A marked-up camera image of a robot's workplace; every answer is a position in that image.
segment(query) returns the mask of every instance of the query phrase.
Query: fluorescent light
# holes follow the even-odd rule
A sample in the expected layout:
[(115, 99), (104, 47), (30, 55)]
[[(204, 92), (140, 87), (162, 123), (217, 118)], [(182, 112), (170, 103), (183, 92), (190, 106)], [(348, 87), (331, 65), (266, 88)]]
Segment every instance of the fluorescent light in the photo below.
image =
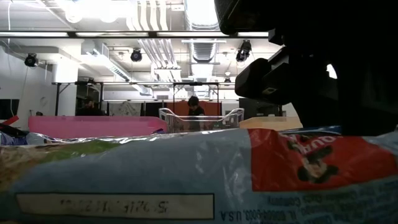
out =
[(223, 34), (222, 32), (199, 32), (199, 31), (186, 31), (186, 32), (158, 32), (158, 37), (228, 37), (228, 35)]
[(148, 32), (77, 32), (78, 37), (148, 37)]
[(109, 83), (104, 83), (104, 85), (130, 85), (128, 82), (109, 82)]
[(235, 85), (235, 83), (219, 83), (219, 85)]
[(238, 32), (238, 37), (264, 37), (264, 38), (268, 38), (268, 32)]
[(0, 32), (1, 37), (68, 37), (66, 32)]
[(173, 85), (172, 82), (132, 82), (138, 85)]
[(181, 43), (183, 44), (216, 44), (216, 43), (221, 43), (225, 44), (226, 40), (181, 40)]

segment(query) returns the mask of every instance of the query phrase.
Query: spotlight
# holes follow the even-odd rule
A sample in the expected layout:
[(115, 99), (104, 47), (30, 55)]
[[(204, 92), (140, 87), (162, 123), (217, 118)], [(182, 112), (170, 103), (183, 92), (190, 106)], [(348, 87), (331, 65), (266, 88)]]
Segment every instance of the spotlight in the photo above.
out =
[(238, 50), (238, 54), (236, 55), (237, 62), (244, 62), (250, 56), (251, 44), (250, 40), (244, 40), (242, 46)]
[(142, 60), (141, 49), (134, 49), (130, 58), (133, 62), (140, 62)]
[(27, 57), (25, 58), (25, 65), (30, 68), (35, 68), (39, 65), (39, 60), (37, 60), (35, 53), (27, 54)]

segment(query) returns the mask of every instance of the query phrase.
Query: bag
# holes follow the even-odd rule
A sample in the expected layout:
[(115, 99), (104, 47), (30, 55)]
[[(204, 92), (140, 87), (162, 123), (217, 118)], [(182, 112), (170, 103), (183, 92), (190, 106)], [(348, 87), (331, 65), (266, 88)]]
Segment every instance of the bag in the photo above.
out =
[(0, 220), (398, 223), (396, 139), (234, 129), (6, 146)]

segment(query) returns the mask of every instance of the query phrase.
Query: person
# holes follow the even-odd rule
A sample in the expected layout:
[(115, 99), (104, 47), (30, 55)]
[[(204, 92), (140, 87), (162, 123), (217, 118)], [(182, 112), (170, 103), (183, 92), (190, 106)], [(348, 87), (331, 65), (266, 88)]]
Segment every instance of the person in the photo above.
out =
[[(189, 112), (188, 116), (204, 116), (205, 115), (205, 110), (199, 106), (199, 99), (196, 96), (191, 96), (188, 100), (188, 106), (189, 106)], [(202, 122), (197, 121), (198, 118), (192, 117), (189, 120), (192, 120), (189, 122), (189, 130), (190, 131), (200, 131), (204, 128), (204, 125)]]
[(85, 106), (76, 112), (76, 116), (104, 116), (100, 109), (94, 107), (94, 99), (92, 97), (87, 96), (84, 102)]
[(189, 112), (188, 116), (204, 116), (205, 110), (199, 106), (199, 99), (191, 96), (188, 100)]

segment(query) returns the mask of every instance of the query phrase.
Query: beam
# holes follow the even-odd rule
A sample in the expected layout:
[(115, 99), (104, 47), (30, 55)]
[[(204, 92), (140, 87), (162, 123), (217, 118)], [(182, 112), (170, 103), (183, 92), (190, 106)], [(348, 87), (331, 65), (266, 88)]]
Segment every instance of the beam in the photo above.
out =
[(53, 16), (55, 16), (60, 22), (62, 22), (65, 26), (67, 26), (71, 30), (76, 30), (73, 26), (69, 24), (68, 21), (66, 21), (64, 18), (60, 17), (56, 12), (54, 12), (52, 9), (50, 9), (44, 2), (43, 0), (36, 0), (38, 4), (43, 6), (49, 13), (51, 13)]
[(218, 31), (89, 31), (51, 32), (36, 30), (0, 30), (0, 38), (52, 39), (267, 39), (268, 33), (237, 33), (226, 35)]

